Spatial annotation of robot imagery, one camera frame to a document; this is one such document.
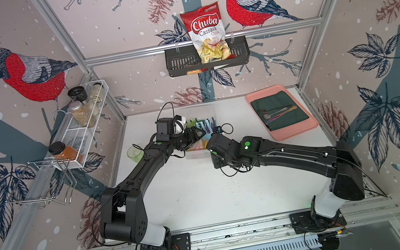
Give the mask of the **dark green rake wooden handle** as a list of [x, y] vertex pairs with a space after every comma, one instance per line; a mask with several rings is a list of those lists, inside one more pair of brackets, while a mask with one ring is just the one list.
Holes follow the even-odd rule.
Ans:
[[186, 126], [187, 126], [187, 128], [195, 127], [195, 126], [196, 126], [196, 123], [197, 123], [197, 119], [191, 118], [191, 119], [188, 119], [188, 120], [187, 120]]

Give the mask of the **light blue fork pale handle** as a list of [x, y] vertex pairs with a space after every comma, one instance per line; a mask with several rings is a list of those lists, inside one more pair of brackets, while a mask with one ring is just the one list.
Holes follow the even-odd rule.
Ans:
[[209, 126], [209, 124], [206, 124], [205, 121], [199, 121], [196, 124], [196, 127], [199, 130], [202, 130], [203, 132], [205, 132], [204, 136], [202, 136], [201, 140], [202, 141], [209, 141], [211, 139], [211, 127]]

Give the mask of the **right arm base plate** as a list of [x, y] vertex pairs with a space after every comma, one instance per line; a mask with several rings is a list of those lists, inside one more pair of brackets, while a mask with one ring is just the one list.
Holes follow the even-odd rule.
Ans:
[[340, 210], [337, 211], [335, 217], [325, 218], [310, 209], [305, 209], [290, 214], [289, 220], [296, 234], [322, 233], [327, 229], [345, 227], [347, 225], [347, 221]]

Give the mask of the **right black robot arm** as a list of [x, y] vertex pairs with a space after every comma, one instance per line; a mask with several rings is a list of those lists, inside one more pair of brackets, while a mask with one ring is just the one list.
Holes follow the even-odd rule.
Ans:
[[325, 176], [327, 183], [312, 199], [312, 219], [333, 219], [345, 202], [365, 198], [361, 162], [346, 144], [308, 147], [254, 136], [238, 142], [214, 133], [206, 148], [219, 169], [228, 166], [239, 172], [257, 166], [278, 166]]

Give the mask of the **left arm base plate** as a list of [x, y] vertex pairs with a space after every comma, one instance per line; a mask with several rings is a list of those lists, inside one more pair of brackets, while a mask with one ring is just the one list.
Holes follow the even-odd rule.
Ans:
[[171, 236], [162, 246], [141, 245], [140, 250], [191, 250], [191, 238], [189, 233]]

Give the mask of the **blue fork rake yellow handle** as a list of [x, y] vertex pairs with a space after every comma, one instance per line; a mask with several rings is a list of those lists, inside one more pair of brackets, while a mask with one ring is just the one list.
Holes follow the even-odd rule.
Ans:
[[206, 127], [208, 129], [208, 134], [212, 135], [213, 133], [216, 132], [217, 124], [216, 124], [215, 119], [213, 117], [207, 118], [205, 120], [205, 124], [206, 124]]

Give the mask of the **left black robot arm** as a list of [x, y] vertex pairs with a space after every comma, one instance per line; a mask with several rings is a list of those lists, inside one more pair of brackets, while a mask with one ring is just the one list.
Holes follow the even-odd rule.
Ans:
[[181, 123], [181, 116], [158, 119], [156, 129], [130, 175], [102, 193], [98, 214], [100, 236], [105, 240], [170, 250], [170, 230], [148, 221], [144, 195], [158, 171], [176, 156], [174, 151], [185, 153], [205, 136], [206, 130], [187, 127]]

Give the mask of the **purple fork pink handle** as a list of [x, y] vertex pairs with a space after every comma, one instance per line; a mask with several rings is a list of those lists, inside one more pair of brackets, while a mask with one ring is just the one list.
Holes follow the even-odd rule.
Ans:
[[198, 150], [205, 150], [208, 144], [208, 140], [200, 140], [198, 142], [196, 142], [194, 145], [192, 145], [188, 151], [192, 152], [192, 151], [198, 151]]

